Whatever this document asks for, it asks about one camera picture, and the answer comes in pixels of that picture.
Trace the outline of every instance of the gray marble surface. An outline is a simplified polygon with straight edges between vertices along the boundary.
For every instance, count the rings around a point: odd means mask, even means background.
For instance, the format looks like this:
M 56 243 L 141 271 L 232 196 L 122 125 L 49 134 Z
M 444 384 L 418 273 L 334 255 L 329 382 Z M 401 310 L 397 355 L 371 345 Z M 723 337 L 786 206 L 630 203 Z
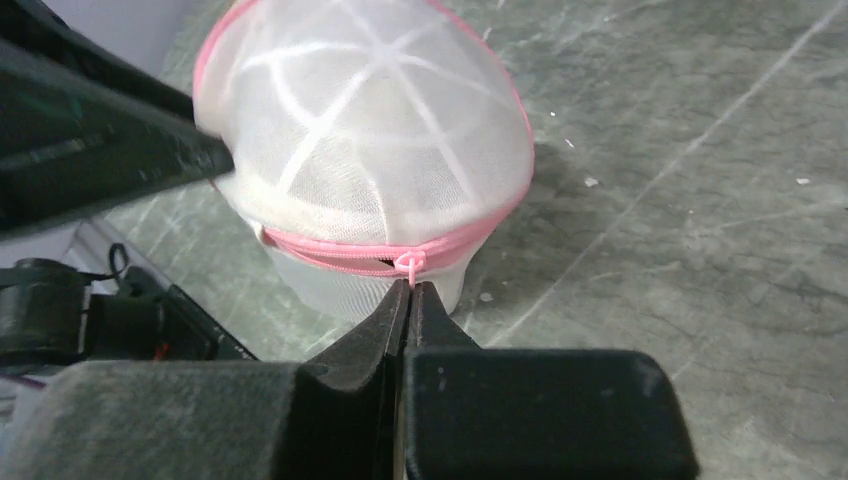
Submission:
M 164 72 L 182 88 L 224 9 L 205 1 Z M 513 72 L 538 147 L 454 319 L 487 346 L 651 354 L 705 479 L 848 478 L 848 1 L 447 5 Z M 350 328 L 209 187 L 109 219 L 265 359 Z

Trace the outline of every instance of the white mesh bag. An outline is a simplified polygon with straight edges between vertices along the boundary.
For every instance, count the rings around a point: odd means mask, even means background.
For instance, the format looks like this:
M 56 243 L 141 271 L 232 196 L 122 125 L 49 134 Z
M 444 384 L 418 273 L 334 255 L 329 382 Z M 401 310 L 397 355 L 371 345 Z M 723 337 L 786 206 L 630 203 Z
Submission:
M 283 280 L 365 318 L 397 278 L 450 312 L 468 262 L 526 192 L 533 141 L 495 55 L 430 0 L 243 0 L 198 56 L 217 187 Z

